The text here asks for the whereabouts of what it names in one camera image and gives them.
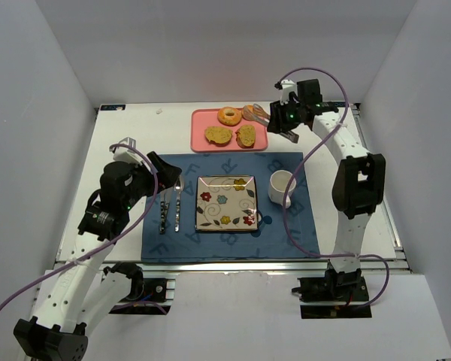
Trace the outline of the round bread roll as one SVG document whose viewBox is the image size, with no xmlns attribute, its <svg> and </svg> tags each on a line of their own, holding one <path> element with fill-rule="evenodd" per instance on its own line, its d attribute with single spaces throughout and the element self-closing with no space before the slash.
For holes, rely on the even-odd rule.
<svg viewBox="0 0 451 361">
<path fill-rule="evenodd" d="M 241 110 L 241 115 L 245 120 L 248 121 L 256 120 L 256 114 L 254 113 L 254 108 L 252 105 L 244 105 L 244 107 Z"/>
</svg>

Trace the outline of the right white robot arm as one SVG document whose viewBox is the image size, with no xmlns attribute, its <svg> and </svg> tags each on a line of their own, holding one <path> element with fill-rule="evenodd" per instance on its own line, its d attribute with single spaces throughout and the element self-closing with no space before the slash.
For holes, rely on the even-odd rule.
<svg viewBox="0 0 451 361">
<path fill-rule="evenodd" d="M 281 95 L 270 105 L 268 131 L 288 134 L 304 124 L 321 139 L 337 163 L 331 196 L 338 225 L 325 272 L 325 288 L 330 293 L 354 289 L 361 278 L 359 254 L 365 229 L 383 201 L 386 160 L 360 145 L 343 120 L 322 118 L 324 113 L 336 113 L 338 108 L 323 101 L 317 79 L 297 83 L 281 80 L 275 87 Z"/>
</svg>

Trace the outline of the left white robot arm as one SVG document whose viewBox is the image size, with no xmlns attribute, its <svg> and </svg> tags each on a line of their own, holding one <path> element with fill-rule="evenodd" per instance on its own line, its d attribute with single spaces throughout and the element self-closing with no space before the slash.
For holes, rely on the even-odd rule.
<svg viewBox="0 0 451 361">
<path fill-rule="evenodd" d="M 29 320 L 20 319 L 14 336 L 25 354 L 36 360 L 82 360 L 91 332 L 118 302 L 144 297 L 141 268 L 119 262 L 104 268 L 101 285 L 89 291 L 114 239 L 125 235 L 130 210 L 143 198 L 172 188 L 182 171 L 156 153 L 114 151 L 89 197 L 68 263 L 48 296 Z"/>
</svg>

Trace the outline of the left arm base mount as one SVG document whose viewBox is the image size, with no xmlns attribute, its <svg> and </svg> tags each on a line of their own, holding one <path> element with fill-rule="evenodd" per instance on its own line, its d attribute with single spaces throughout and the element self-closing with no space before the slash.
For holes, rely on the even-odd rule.
<svg viewBox="0 0 451 361">
<path fill-rule="evenodd" d="M 105 266 L 101 281 L 111 273 L 124 274 L 131 282 L 129 294 L 113 306 L 109 314 L 166 315 L 174 298 L 175 280 L 164 276 L 144 275 L 143 269 L 132 262 Z"/>
</svg>

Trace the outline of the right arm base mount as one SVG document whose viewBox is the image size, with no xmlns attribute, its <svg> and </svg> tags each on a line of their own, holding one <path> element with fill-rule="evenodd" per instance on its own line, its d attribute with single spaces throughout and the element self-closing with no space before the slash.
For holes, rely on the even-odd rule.
<svg viewBox="0 0 451 361">
<path fill-rule="evenodd" d="M 299 278 L 291 294 L 299 298 L 303 320 L 372 318 L 368 288 L 363 277 L 356 286 L 340 287 L 332 292 L 324 278 Z"/>
</svg>

